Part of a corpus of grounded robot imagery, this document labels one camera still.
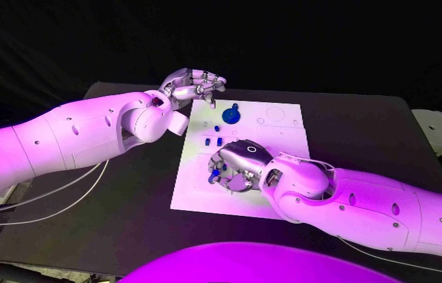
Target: blue object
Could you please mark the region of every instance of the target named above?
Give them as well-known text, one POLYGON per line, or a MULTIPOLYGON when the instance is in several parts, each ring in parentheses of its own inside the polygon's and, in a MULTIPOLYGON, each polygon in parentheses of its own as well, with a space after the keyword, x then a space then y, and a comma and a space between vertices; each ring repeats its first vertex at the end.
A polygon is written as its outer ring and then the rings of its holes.
POLYGON ((238 104, 234 103, 232 108, 223 111, 223 122, 228 124, 235 124, 239 121, 242 115, 238 111, 238 104))
POLYGON ((212 175, 209 176, 209 183, 213 184, 215 181, 213 181, 213 178, 219 176, 219 170, 215 169, 213 172, 212 172, 212 175))

